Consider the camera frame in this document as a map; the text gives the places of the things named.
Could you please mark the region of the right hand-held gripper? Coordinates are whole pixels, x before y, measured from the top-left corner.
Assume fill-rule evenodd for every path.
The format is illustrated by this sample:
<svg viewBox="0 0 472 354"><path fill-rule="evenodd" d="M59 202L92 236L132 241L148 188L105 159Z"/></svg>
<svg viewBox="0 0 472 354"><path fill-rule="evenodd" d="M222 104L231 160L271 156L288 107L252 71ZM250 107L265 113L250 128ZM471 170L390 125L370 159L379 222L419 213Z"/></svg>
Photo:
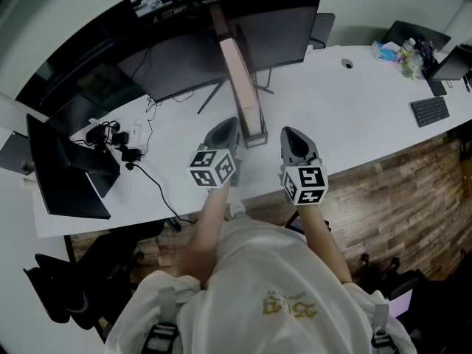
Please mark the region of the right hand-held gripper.
<svg viewBox="0 0 472 354"><path fill-rule="evenodd" d="M316 144L303 132L285 126L280 134L281 185L294 206L322 202L328 191L326 167Z"/></svg>

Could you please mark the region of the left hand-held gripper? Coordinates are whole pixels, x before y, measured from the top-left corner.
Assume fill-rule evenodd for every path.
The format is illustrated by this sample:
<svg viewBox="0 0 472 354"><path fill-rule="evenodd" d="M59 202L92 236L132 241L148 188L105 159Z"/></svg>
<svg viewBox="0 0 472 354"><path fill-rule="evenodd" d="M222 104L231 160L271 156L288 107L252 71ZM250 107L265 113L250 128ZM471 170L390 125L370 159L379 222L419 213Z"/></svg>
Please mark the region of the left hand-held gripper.
<svg viewBox="0 0 472 354"><path fill-rule="evenodd" d="M228 118L205 136L191 155L188 172L197 187L237 187L240 179L242 133L239 119Z"/></svg>

